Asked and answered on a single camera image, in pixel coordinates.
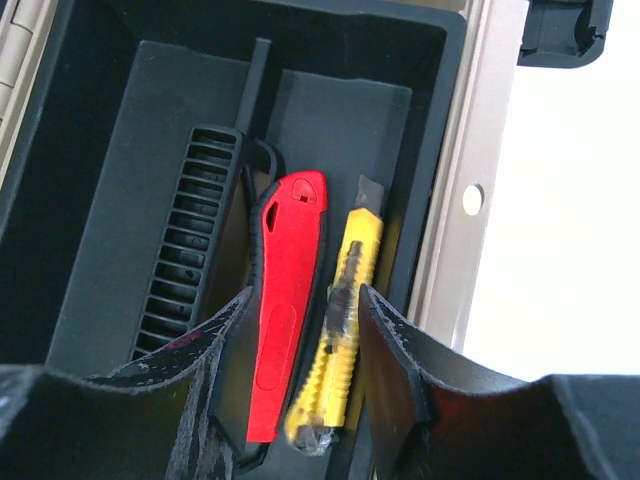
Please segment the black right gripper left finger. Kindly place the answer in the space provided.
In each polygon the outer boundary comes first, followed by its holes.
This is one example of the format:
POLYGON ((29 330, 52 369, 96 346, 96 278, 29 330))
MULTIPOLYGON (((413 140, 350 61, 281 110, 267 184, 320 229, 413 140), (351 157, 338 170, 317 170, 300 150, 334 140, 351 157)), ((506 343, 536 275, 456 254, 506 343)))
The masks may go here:
POLYGON ((5 479, 230 477, 246 443, 259 302, 213 318, 104 377, 1 369, 5 479))

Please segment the black tool box tray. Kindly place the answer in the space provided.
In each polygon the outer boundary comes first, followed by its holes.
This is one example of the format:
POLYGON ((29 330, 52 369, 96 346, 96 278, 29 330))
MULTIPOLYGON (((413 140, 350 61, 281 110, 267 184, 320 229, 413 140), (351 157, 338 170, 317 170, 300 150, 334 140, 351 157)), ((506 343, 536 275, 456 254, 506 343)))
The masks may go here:
MULTIPOLYGON (((251 267, 250 217, 254 204, 262 193, 280 178, 298 171, 318 169, 288 171, 280 152, 264 140, 248 136, 235 128, 212 124, 202 123, 193 127, 189 133, 187 147, 188 159, 193 159, 197 153, 202 153, 205 155, 205 166, 215 171, 215 177, 212 180, 215 191, 215 210, 223 217, 218 229, 201 230, 197 226, 190 226, 187 231, 185 246, 194 248, 203 256, 199 279, 196 284, 189 287, 189 292, 196 300, 194 316, 183 327, 167 334, 162 344, 146 347, 141 354, 131 357, 105 373, 80 376, 60 370, 48 363, 5 364, 2 360, 1 369, 5 365, 42 365, 80 379, 93 376, 104 377, 192 331, 213 318, 242 290, 253 289, 249 284, 249 274, 251 267)), ((376 271, 385 234, 387 190, 382 183, 366 175, 362 176, 384 187, 382 207, 384 228, 373 276, 373 284, 377 288, 376 271)), ((306 371, 311 366, 316 353, 323 326, 328 289, 334 280, 347 215, 354 208, 358 188, 359 178, 341 228, 334 271, 328 283, 322 284, 320 277, 325 262, 327 222, 330 211, 329 183, 326 175, 325 178, 328 189, 328 210, 325 215, 324 246, 319 257, 314 289, 297 350, 296 364, 289 382, 286 404, 280 416, 277 437, 270 443, 250 443, 246 440, 243 453, 235 461, 231 476, 213 479, 368 479, 372 475, 372 447, 368 437, 369 422, 360 375, 352 378, 345 412, 346 424, 337 430, 323 455, 307 456, 297 451, 288 444, 283 430, 285 415, 297 391, 302 387, 306 371)))

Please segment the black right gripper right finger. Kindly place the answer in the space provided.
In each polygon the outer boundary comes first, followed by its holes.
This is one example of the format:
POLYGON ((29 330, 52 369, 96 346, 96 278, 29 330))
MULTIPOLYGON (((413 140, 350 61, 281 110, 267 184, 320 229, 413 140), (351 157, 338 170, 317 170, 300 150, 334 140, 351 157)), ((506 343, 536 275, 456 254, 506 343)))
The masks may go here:
POLYGON ((639 379, 488 369, 359 296, 361 369, 381 479, 635 479, 639 379))

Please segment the tan plastic tool box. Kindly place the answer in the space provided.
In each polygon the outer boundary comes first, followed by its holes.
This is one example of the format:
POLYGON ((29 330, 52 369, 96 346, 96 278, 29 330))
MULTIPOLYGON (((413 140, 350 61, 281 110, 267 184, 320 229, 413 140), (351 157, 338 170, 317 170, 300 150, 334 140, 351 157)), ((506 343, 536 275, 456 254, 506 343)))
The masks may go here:
POLYGON ((517 67, 604 50, 609 1, 10 1, 1 27, 1 360, 105 373, 195 313, 218 229, 198 124, 387 190, 377 288, 465 340, 517 67))

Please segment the yellow utility knife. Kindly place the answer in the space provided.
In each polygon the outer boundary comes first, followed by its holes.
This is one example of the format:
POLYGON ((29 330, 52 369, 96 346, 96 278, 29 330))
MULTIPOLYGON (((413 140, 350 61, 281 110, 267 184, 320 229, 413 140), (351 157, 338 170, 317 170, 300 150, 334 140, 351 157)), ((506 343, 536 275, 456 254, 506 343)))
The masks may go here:
POLYGON ((347 215, 311 369, 283 425, 291 447, 321 456, 345 424, 359 348, 359 290, 372 283, 384 228, 384 187, 361 176, 347 215))

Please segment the red utility knife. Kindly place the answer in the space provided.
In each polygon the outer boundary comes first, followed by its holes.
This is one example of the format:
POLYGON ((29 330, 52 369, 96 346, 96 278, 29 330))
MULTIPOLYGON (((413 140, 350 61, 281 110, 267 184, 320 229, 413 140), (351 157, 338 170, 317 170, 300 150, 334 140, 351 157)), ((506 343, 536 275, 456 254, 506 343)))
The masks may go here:
POLYGON ((324 246, 328 189, 318 170, 288 174, 252 208, 249 284, 259 301, 259 340, 246 440, 277 437, 324 246))

